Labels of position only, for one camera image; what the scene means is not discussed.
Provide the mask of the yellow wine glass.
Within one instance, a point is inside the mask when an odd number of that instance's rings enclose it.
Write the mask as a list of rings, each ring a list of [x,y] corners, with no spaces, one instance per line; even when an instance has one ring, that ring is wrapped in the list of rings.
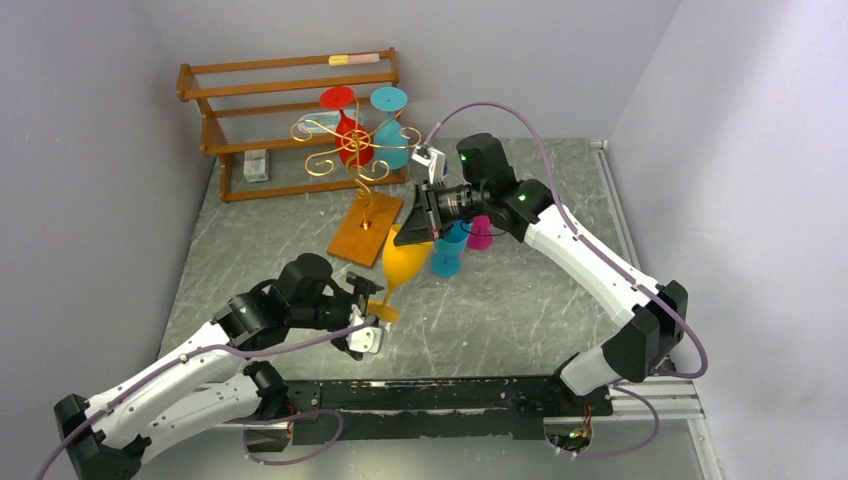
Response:
[[[370,299],[368,302],[368,313],[385,323],[393,323],[399,319],[399,312],[391,306],[390,298],[402,284],[420,272],[433,245],[432,241],[428,241],[396,246],[394,240],[400,229],[399,224],[391,226],[383,248],[382,267],[387,281],[386,293],[382,300]]]

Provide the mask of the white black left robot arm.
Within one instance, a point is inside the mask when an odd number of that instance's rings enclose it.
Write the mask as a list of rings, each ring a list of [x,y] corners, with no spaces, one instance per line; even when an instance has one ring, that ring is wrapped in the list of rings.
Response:
[[[81,479],[129,479],[171,446],[222,423],[284,421],[297,414],[270,358],[288,334],[314,330],[354,359],[378,348],[368,302],[380,286],[355,273],[334,280],[329,261],[304,253],[279,276],[235,295],[188,340],[100,394],[71,394],[54,415]]]

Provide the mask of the gold wire glass rack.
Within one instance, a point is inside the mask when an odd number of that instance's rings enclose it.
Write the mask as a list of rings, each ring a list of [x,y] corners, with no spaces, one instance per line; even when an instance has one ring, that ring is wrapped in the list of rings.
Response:
[[[371,127],[365,122],[361,124],[367,131],[373,150],[372,135],[386,116],[384,112],[375,110],[382,114],[383,118]],[[399,121],[404,110],[405,108],[397,116]],[[291,134],[295,141],[305,143],[317,136],[299,132],[294,124],[291,127]],[[403,126],[402,135],[409,140],[409,159],[400,169],[390,170],[384,161],[375,160],[374,157],[364,167],[346,167],[339,158],[335,135],[331,131],[323,133],[332,140],[331,146],[324,151],[307,156],[304,160],[304,169],[310,176],[322,178],[341,172],[357,190],[357,197],[327,247],[329,255],[364,267],[371,267],[376,263],[377,256],[386,242],[390,224],[396,219],[402,207],[402,201],[399,198],[380,193],[376,189],[402,184],[407,180],[406,167],[410,161],[411,150],[422,139],[422,134],[416,128],[407,127],[402,123],[401,125]]]

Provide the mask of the red wine glass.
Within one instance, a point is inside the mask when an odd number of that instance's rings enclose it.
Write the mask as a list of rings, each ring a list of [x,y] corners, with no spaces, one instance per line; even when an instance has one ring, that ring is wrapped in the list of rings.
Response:
[[[358,118],[359,102],[354,90],[348,86],[335,86],[325,90],[320,105],[339,113],[339,121],[334,130],[335,144],[342,163],[346,166],[364,167],[374,157],[367,131]]]

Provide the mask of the blue wine glass front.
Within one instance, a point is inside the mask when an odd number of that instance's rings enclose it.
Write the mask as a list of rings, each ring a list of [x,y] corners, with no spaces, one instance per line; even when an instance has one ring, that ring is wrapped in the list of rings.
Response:
[[[470,236],[469,230],[469,222],[455,222],[450,230],[435,242],[435,252],[431,257],[430,264],[435,275],[450,278],[459,273],[461,255]]]

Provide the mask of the pink wine glass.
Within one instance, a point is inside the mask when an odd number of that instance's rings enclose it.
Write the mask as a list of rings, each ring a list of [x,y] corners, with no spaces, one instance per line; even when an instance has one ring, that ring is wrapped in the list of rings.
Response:
[[[475,217],[470,226],[467,247],[476,251],[484,251],[492,243],[491,221],[484,215]]]

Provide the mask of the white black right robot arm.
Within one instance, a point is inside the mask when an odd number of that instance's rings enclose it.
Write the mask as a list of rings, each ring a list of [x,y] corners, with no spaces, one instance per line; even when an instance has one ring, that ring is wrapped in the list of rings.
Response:
[[[413,149],[413,160],[431,177],[416,186],[395,245],[442,239],[455,223],[485,216],[553,261],[599,302],[618,330],[556,370],[549,399],[559,413],[576,413],[601,386],[644,381],[683,338],[686,289],[676,281],[661,284],[627,263],[557,207],[541,181],[517,179],[502,143],[491,134],[460,140],[457,152],[463,181],[447,186],[441,178],[444,153],[427,145]]]

